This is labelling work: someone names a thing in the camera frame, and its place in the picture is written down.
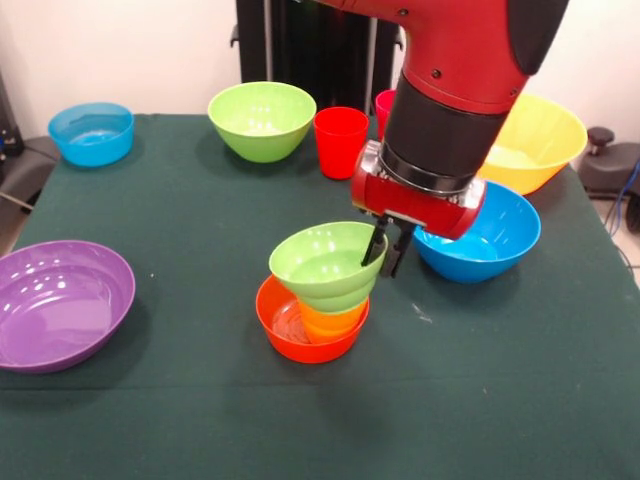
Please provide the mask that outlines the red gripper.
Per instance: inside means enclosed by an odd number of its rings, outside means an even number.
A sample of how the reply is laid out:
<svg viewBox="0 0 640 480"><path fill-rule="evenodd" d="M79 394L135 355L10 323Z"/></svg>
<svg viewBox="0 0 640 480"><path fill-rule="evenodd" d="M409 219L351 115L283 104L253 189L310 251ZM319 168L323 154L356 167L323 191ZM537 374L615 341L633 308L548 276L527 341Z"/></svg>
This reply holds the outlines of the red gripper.
<svg viewBox="0 0 640 480"><path fill-rule="evenodd" d="M381 148L381 142L369 140L360 152L351 182L354 206L376 216L407 221L432 235L452 240L471 228L485 201L485 181L474 179L465 190L451 195L428 192L393 178L383 166ZM415 227L402 227L397 240L387 250L387 225L387 222L375 224L361 265L383 264L380 275L395 278Z"/></svg>

